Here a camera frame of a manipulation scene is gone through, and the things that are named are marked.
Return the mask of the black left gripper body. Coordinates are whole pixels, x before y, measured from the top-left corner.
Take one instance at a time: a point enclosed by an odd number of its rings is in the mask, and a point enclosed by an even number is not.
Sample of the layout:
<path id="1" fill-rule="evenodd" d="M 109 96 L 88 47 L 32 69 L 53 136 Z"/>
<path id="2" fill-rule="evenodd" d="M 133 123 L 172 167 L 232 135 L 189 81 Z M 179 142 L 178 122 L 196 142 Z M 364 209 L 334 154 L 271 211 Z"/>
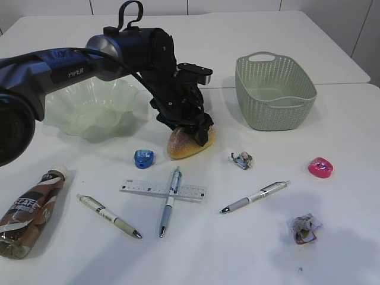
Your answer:
<path id="1" fill-rule="evenodd" d="M 185 128 L 196 131 L 201 125 L 214 124 L 211 116 L 204 110 L 203 95 L 196 83 L 187 83 L 177 76 L 149 76 L 153 89 L 151 105 L 160 113 L 158 120 L 176 121 Z"/>

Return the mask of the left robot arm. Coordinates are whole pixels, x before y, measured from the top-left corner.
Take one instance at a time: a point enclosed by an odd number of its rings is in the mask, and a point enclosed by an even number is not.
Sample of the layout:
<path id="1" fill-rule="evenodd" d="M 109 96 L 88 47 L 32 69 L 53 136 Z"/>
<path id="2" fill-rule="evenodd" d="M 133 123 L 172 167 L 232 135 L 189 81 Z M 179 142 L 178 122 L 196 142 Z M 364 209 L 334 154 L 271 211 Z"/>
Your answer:
<path id="1" fill-rule="evenodd" d="M 199 146 L 208 142 L 213 125 L 204 110 L 199 85 L 210 82 L 212 70 L 178 63 L 173 37 L 163 29 L 141 28 L 124 21 L 105 27 L 84 48 L 39 50 L 1 60 L 1 164 L 17 159 L 29 146 L 36 121 L 45 117 L 45 97 L 91 77 L 112 81 L 127 75 L 152 95 L 157 120 L 181 127 Z"/>

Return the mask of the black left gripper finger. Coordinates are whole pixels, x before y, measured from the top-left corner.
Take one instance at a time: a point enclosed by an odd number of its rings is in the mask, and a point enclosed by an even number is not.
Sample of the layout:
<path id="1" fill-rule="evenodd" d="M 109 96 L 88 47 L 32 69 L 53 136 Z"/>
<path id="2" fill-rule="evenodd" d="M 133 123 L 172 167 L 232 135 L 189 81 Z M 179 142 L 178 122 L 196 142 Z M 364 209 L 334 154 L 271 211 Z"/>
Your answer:
<path id="1" fill-rule="evenodd" d="M 194 140 L 199 146 L 203 147 L 208 142 L 209 130 L 210 130 L 209 125 L 201 125 L 195 131 Z"/>
<path id="2" fill-rule="evenodd" d="M 178 127 L 181 127 L 181 124 L 176 121 L 166 121 L 166 125 L 173 131 Z"/>

